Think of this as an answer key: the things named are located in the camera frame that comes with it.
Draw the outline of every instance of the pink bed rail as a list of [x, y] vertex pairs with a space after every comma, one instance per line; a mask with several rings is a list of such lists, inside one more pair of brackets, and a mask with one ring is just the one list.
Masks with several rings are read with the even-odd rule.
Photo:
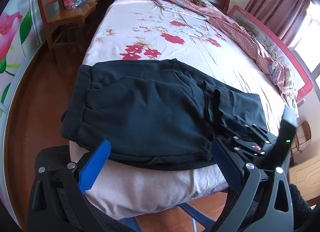
[[248, 13], [247, 11], [243, 10], [241, 7], [235, 5], [228, 13], [228, 16], [232, 18], [233, 14], [238, 11], [243, 16], [245, 16], [248, 20], [250, 20], [254, 25], [260, 28], [273, 42], [276, 44], [279, 49], [287, 56], [287, 58], [291, 61], [293, 66], [296, 68], [297, 72], [299, 73], [300, 77], [304, 81], [305, 85], [298, 90], [298, 97], [297, 103], [299, 103], [303, 98], [313, 89], [312, 81], [309, 78], [306, 71], [301, 66], [300, 62], [297, 58], [293, 55], [293, 53], [288, 49], [288, 47], [271, 31], [268, 27], [266, 27], [262, 22], [260, 22], [256, 17]]

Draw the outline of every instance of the pink flower painting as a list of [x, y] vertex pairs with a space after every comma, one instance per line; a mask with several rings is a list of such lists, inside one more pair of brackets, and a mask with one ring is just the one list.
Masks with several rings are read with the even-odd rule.
[[0, 15], [0, 59], [3, 59], [10, 48], [12, 40], [19, 29], [22, 20], [20, 12], [12, 15], [2, 13]]

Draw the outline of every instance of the bed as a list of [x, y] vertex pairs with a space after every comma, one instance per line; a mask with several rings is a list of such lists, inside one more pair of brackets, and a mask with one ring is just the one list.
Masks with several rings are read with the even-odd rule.
[[[229, 0], [209, 1], [224, 12], [228, 10]], [[83, 64], [174, 58], [227, 85], [258, 94], [268, 130], [278, 134], [285, 102], [245, 52], [205, 20], [164, 11], [152, 0], [115, 0]], [[70, 142], [72, 161], [77, 162], [85, 152]], [[107, 161], [85, 195], [98, 209], [119, 220], [159, 212], [227, 187], [217, 165], [189, 171], [155, 171]]]
[[271, 50], [276, 59], [291, 69], [295, 84], [298, 89], [297, 103], [310, 93], [313, 84], [306, 71], [303, 69], [297, 58], [280, 39], [270, 31], [262, 22], [253, 15], [235, 5], [228, 13], [228, 16], [243, 26], [247, 32], [255, 36], [259, 42]]

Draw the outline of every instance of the black clothing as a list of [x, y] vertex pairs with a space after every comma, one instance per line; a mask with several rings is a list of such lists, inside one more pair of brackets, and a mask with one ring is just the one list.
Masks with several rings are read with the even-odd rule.
[[214, 125], [267, 129], [258, 95], [243, 93], [177, 60], [81, 65], [62, 137], [110, 159], [156, 170], [215, 164]]

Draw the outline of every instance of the blue gripper pad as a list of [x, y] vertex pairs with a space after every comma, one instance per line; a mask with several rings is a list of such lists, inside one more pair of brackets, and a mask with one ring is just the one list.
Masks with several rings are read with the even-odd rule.
[[98, 177], [103, 165], [110, 156], [110, 142], [104, 140], [100, 146], [92, 154], [88, 162], [85, 164], [79, 174], [79, 188], [82, 194], [92, 188], [96, 178]]

